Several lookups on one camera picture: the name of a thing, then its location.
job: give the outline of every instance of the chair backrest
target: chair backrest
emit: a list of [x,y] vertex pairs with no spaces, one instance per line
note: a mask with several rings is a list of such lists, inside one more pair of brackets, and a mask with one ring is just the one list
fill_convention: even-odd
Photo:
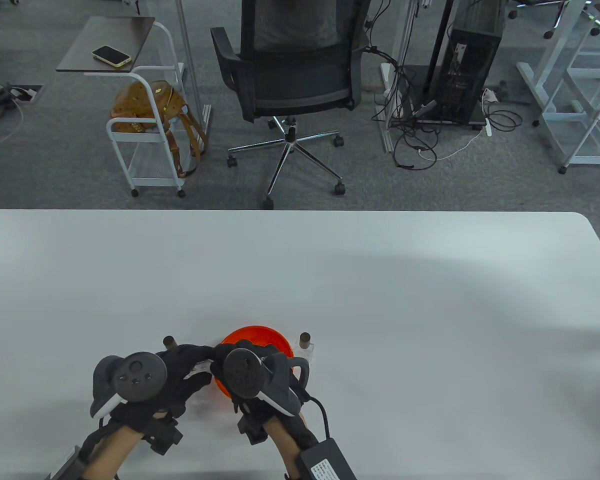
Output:
[[239,57],[254,66],[256,117],[355,104],[352,55],[370,2],[242,0]]

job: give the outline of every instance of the desk leg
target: desk leg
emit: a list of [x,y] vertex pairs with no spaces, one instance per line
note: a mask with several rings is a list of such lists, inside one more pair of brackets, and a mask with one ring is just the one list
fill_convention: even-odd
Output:
[[[535,68],[531,68],[527,62],[518,62],[517,70],[522,75],[524,82],[527,84],[533,98],[538,103],[540,108],[544,109],[549,101],[549,94],[545,90],[545,82],[547,77],[554,68],[558,56],[565,48],[570,35],[574,31],[576,23],[581,16],[582,9],[585,6],[586,0],[569,0],[567,6],[564,9],[562,20],[560,25],[555,31],[553,38],[549,41],[549,46],[544,51],[540,63]],[[549,105],[549,112],[555,112],[556,108],[553,105]]]
[[[396,59],[399,66],[403,66],[406,61],[407,47],[411,37],[412,29],[414,28],[415,14],[418,9],[418,0],[407,0],[400,7],[398,14],[398,25],[396,26],[395,37],[393,40],[393,49],[391,50],[392,57]],[[384,99],[387,107],[376,105],[375,114],[380,127],[380,136],[385,153],[394,151],[394,143],[391,139],[390,124],[396,114],[398,117],[403,113],[399,111],[399,105],[402,100],[398,99],[398,82],[394,67],[389,63],[380,64],[380,75],[384,84]]]
[[195,103],[194,112],[197,120],[201,123],[202,128],[204,128],[204,133],[208,136],[209,126],[211,125],[211,105],[202,105],[202,101],[200,100],[200,92],[198,91],[198,82],[196,80],[196,71],[193,64],[193,55],[191,54],[191,44],[189,42],[187,21],[182,7],[182,0],[176,0],[176,9],[178,11],[179,28],[182,35],[182,44],[184,46],[186,68],[188,68],[188,82],[191,87],[193,103]]

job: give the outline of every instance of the hand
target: hand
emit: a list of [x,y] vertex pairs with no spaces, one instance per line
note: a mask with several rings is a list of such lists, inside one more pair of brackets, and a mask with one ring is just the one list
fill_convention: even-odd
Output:
[[158,352],[167,368],[167,381],[153,398],[143,402],[121,403],[111,411],[111,419],[142,433],[160,411],[170,409],[174,417],[184,413],[185,402],[211,383],[211,374],[201,372],[184,379],[198,362],[210,360],[213,348],[180,345],[173,350]]
[[[318,440],[307,428],[304,420],[300,418],[300,416],[286,416],[259,398],[239,397],[231,390],[231,388],[229,388],[229,386],[227,386],[223,372],[223,364],[227,358],[227,355],[237,348],[246,348],[251,350],[260,358],[267,357],[268,355],[275,354],[280,351],[274,345],[259,347],[247,340],[241,340],[235,345],[221,344],[213,349],[213,354],[211,355],[211,359],[213,359],[213,363],[211,363],[210,367],[211,373],[218,379],[218,381],[220,381],[220,383],[222,383],[227,392],[229,392],[229,395],[231,395],[231,400],[233,401],[235,411],[238,412],[238,409],[240,409],[240,411],[246,417],[260,425],[265,425],[274,418],[279,419],[284,429],[286,429],[291,438],[296,441],[301,450],[306,450],[318,445]],[[289,369],[289,387],[297,395],[298,399],[303,405],[309,400],[309,395],[306,393],[304,388],[300,387],[300,382],[298,382],[298,379],[291,369]]]

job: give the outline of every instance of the gray carpet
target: gray carpet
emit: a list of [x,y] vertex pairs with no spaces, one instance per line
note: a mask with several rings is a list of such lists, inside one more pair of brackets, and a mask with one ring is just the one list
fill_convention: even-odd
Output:
[[[245,153],[239,167],[227,169],[226,149],[276,137],[265,120],[242,121],[238,101],[220,78],[209,28],[225,26],[238,46],[239,0],[185,0],[195,69],[202,99],[213,105],[211,148],[186,197],[171,188],[142,188],[132,198],[104,130],[108,109],[121,80],[56,73],[58,62],[92,15],[133,14],[113,0],[21,0],[17,7],[0,0],[0,78],[12,83],[44,83],[35,105],[23,107],[25,122],[0,145],[0,208],[38,209],[252,209],[258,208],[278,160],[279,150]],[[378,21],[373,43],[390,51],[396,29],[397,0]],[[179,42],[175,10],[167,0],[160,20]],[[371,11],[377,9],[375,0]],[[409,61],[425,64],[433,46],[442,0],[416,20]],[[554,7],[523,11],[508,21],[505,38],[487,84],[507,80],[514,97],[530,101],[515,62],[534,64],[547,41],[542,33],[553,21]],[[153,42],[145,58],[157,55]],[[600,35],[590,45],[600,49]],[[379,60],[364,58],[368,90],[380,87]],[[526,123],[514,132],[481,135],[450,160],[422,172],[394,168],[382,151],[378,126],[370,120],[374,96],[360,107],[307,115],[300,133],[341,128],[346,146],[328,140],[309,149],[345,178],[346,195],[332,195],[334,183],[301,157],[287,164],[274,192],[277,209],[302,210],[478,210],[576,211],[592,222],[600,236],[600,167],[573,167],[556,173],[558,157],[541,133],[531,127],[536,107],[514,107]],[[0,138],[19,121],[17,110],[0,120]],[[446,128],[436,151],[443,157],[464,146],[473,132]],[[424,166],[416,151],[398,147],[401,163]]]

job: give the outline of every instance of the chair base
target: chair base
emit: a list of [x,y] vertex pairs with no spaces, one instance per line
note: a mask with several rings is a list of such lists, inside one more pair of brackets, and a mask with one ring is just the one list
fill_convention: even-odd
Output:
[[[555,21],[553,22],[553,26],[551,27],[550,30],[547,30],[546,32],[544,32],[544,35],[543,35],[543,37],[545,39],[549,40],[549,39],[553,38],[554,32],[560,26],[560,22],[563,20],[563,13],[565,13],[565,8],[566,8],[566,5],[568,2],[569,2],[569,0],[546,0],[546,1],[543,1],[540,3],[535,3],[533,5],[526,5],[526,4],[521,3],[521,4],[518,4],[514,10],[512,10],[508,13],[508,18],[510,18],[512,20],[515,19],[518,16],[518,10],[521,10],[521,9],[529,9],[530,7],[544,7],[545,5],[557,5],[558,13],[555,17]],[[586,0],[584,10],[581,13],[583,16],[585,16],[589,20],[591,20],[591,21],[595,20],[595,26],[591,29],[591,35],[595,37],[596,35],[598,35],[600,33],[600,20],[595,19],[594,16],[587,11],[588,7],[592,3],[593,3],[593,0]]]
[[274,204],[273,204],[273,200],[271,199],[271,192],[273,192],[273,188],[276,185],[276,182],[278,180],[278,177],[280,176],[280,172],[282,171],[282,167],[284,167],[285,162],[287,161],[289,156],[296,151],[298,153],[300,153],[303,157],[310,160],[314,165],[317,165],[318,167],[323,169],[325,172],[330,174],[330,176],[334,177],[338,181],[334,187],[335,195],[340,196],[340,195],[345,194],[346,188],[345,188],[344,183],[342,182],[343,178],[338,173],[336,173],[334,170],[330,169],[329,166],[327,166],[325,163],[323,163],[313,153],[311,153],[304,146],[302,146],[303,142],[307,142],[309,140],[316,140],[318,138],[326,138],[326,137],[334,137],[334,139],[333,139],[334,146],[341,147],[344,145],[344,139],[341,137],[339,130],[330,130],[328,132],[318,133],[316,135],[309,135],[307,137],[297,138],[296,137],[297,123],[296,123],[295,118],[287,117],[286,119],[280,121],[277,117],[273,117],[273,119],[271,119],[268,122],[268,125],[270,128],[272,128],[272,130],[275,128],[280,130],[280,132],[284,135],[284,138],[277,139],[277,140],[263,141],[263,142],[244,145],[244,146],[237,146],[235,148],[229,148],[229,150],[228,150],[229,157],[227,158],[227,166],[229,168],[237,167],[238,160],[236,159],[236,157],[234,157],[234,155],[233,155],[234,153],[247,152],[247,151],[252,151],[252,150],[260,150],[260,149],[265,149],[268,147],[278,146],[278,145],[283,146],[282,156],[280,157],[280,160],[277,163],[277,167],[275,167],[275,173],[273,174],[273,178],[271,178],[268,188],[266,189],[266,197],[262,203],[262,208],[264,210],[273,210]]

